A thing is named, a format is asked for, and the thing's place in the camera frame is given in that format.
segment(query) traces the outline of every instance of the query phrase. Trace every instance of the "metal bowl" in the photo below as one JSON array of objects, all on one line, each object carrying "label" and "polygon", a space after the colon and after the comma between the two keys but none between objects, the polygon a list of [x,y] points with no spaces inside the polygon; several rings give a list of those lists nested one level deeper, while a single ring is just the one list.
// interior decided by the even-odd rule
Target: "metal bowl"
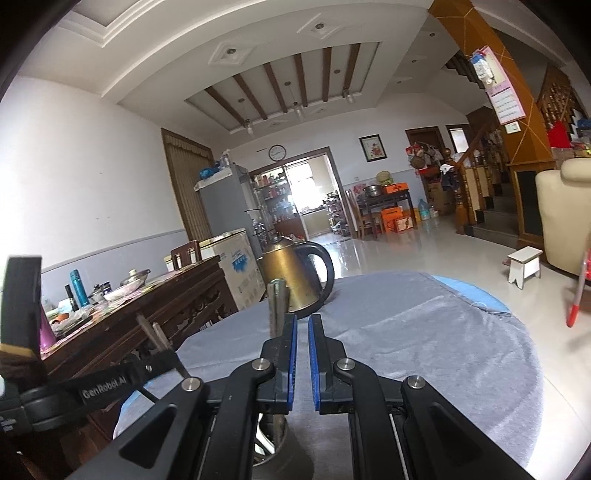
[{"label": "metal bowl", "polygon": [[381,185],[370,185],[369,187],[365,187],[363,191],[368,197],[379,197],[384,193]]},{"label": "metal bowl", "polygon": [[144,285],[144,283],[146,283],[146,278],[148,278],[149,274],[150,274],[150,270],[142,270],[141,272],[136,272],[135,270],[130,270],[129,277],[127,277],[125,280],[122,280],[119,285],[121,285],[123,287],[133,281],[141,280],[141,282],[138,285],[138,288],[140,288],[142,285]]}]

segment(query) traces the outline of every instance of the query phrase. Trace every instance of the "window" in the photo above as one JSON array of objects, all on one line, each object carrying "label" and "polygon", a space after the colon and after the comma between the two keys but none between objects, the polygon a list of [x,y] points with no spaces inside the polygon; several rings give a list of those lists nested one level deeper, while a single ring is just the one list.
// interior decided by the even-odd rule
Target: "window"
[{"label": "window", "polygon": [[463,127],[447,127],[449,134],[452,138],[453,145],[456,147],[457,153],[464,153],[468,150],[468,140],[466,139],[466,133]]},{"label": "window", "polygon": [[322,195],[312,176],[308,162],[287,167],[293,201],[299,212],[313,210],[322,205]]}]

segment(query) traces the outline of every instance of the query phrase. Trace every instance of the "metal screw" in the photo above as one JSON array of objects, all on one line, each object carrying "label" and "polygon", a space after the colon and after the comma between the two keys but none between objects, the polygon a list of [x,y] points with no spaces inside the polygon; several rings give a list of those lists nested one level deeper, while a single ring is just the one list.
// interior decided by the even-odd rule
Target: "metal screw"
[{"label": "metal screw", "polygon": [[410,388],[420,390],[425,386],[425,379],[420,375],[411,375],[407,378],[407,383]]},{"label": "metal screw", "polygon": [[341,370],[353,370],[355,368],[355,360],[353,360],[352,358],[341,358],[340,360],[338,360],[336,362],[336,366],[337,368],[341,369]]},{"label": "metal screw", "polygon": [[266,358],[257,358],[252,361],[251,365],[258,372],[262,372],[271,366],[271,362]]},{"label": "metal screw", "polygon": [[195,391],[201,387],[201,380],[197,377],[185,378],[181,383],[181,387],[185,392]]}]

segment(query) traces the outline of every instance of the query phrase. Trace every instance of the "wall clock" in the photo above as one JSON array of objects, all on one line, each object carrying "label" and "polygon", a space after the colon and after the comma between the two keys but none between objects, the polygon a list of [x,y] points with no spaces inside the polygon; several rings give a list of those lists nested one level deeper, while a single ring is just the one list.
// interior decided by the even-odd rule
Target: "wall clock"
[{"label": "wall clock", "polygon": [[269,149],[269,158],[272,161],[281,161],[287,155],[287,150],[283,145],[273,145]]}]

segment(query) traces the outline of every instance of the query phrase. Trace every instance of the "gray tablecloth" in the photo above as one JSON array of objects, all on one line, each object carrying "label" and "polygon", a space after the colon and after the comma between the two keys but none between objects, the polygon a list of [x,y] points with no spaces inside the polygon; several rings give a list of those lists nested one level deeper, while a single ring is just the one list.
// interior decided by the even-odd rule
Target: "gray tablecloth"
[{"label": "gray tablecloth", "polygon": [[[522,466],[538,436],[543,376],[525,326],[494,313],[429,275],[385,272],[341,278],[319,311],[327,336],[378,375],[402,380],[421,374]],[[259,356],[268,338],[267,303],[238,312],[188,338],[178,355],[204,380],[229,375]],[[317,479],[352,478],[347,418],[314,411],[307,319],[298,323],[294,409],[288,423],[314,460]],[[176,372],[153,380],[162,397]],[[151,403],[134,395],[122,409],[117,435]]]}]

